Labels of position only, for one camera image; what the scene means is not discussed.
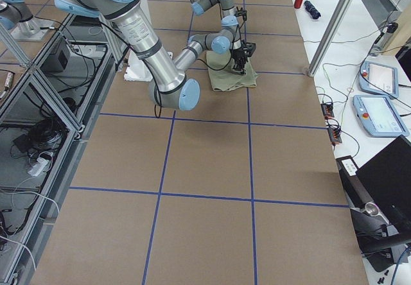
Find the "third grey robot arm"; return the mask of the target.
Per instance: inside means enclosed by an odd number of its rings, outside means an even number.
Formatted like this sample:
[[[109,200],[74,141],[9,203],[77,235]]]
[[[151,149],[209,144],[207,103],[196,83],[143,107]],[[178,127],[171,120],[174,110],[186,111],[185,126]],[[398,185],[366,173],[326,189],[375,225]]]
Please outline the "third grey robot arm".
[[[1,24],[18,41],[40,42],[55,22],[38,19],[24,0],[1,0]]]

